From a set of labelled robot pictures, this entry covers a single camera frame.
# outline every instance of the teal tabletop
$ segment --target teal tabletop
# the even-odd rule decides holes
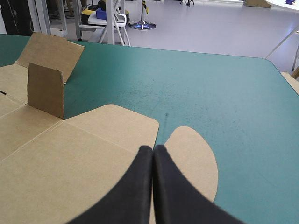
[[[27,41],[0,35],[0,66]],[[218,206],[250,224],[299,223],[299,96],[271,62],[79,44],[86,49],[65,85],[65,118],[120,105],[160,123],[156,144],[190,126],[215,154]]]

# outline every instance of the floor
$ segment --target floor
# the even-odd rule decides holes
[[[150,31],[127,27],[135,47],[263,58],[299,25],[299,14],[278,8],[207,0],[196,0],[191,7],[171,0],[148,0],[146,4],[146,20],[157,27]],[[140,1],[126,1],[126,9],[131,21],[140,20]],[[74,20],[67,22],[67,38],[76,40]],[[52,26],[59,26],[58,21],[53,21]],[[83,40],[91,35],[84,31]],[[293,34],[269,57],[279,71],[292,72],[298,41],[299,35]]]

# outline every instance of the cardboard box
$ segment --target cardboard box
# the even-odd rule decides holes
[[[271,5],[265,2],[264,0],[245,0],[243,4],[245,6],[251,7],[271,8]]]
[[[57,45],[70,53],[64,63],[52,60]],[[36,33],[0,68],[0,223],[67,223],[115,186],[141,145],[155,144],[159,123],[117,105],[62,120],[64,82],[83,49]]]

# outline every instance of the cardboard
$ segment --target cardboard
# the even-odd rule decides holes
[[[0,117],[0,161],[60,120],[28,105]]]
[[[33,33],[16,63],[26,68],[29,63],[34,63],[62,71],[66,82],[84,48],[62,37]]]
[[[0,117],[19,108],[24,103],[8,95],[0,93]]]
[[[0,204],[6,206],[0,209],[0,223],[7,224],[62,224],[80,215],[118,182],[140,145],[154,145],[158,131],[154,119],[116,105],[97,108],[71,121],[29,105],[4,117],[0,119],[0,138],[8,140],[0,142],[1,156],[6,156],[0,162]],[[42,133],[46,120],[40,117],[53,124]],[[115,120],[121,122],[124,133],[119,132]],[[109,141],[101,137],[105,123],[110,124],[106,128],[112,136],[103,136]],[[152,134],[142,137],[138,132]]]
[[[117,105],[105,105],[66,122],[132,152],[141,145],[153,148],[159,128],[156,120]]]
[[[290,86],[295,90],[295,92],[299,95],[299,82],[290,76],[287,72],[281,72],[281,75],[286,79],[286,81],[290,84]]]
[[[62,37],[33,33],[15,64],[0,67],[0,91],[26,103],[29,63],[61,71],[65,83],[83,50]]]
[[[62,72],[29,63],[28,105],[64,118]]]
[[[271,5],[264,0],[245,0],[243,4],[251,7],[271,8]]]
[[[0,67],[0,90],[7,95],[27,102],[28,69],[17,64]]]
[[[174,130],[165,147],[186,179],[213,202],[217,192],[218,169],[208,143],[192,128],[181,126]]]
[[[0,163],[0,223],[65,224],[108,193],[136,153],[62,122]]]

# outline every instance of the yellow object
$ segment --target yellow object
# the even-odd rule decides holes
[[[84,14],[84,15],[91,15],[91,13],[94,13],[94,11],[89,10],[88,8],[82,11],[82,14]]]
[[[148,14],[149,14],[149,8],[146,6],[144,0],[142,1],[142,5],[143,5],[143,7],[144,7],[144,9],[145,9],[145,11],[146,11],[146,15],[148,15]]]

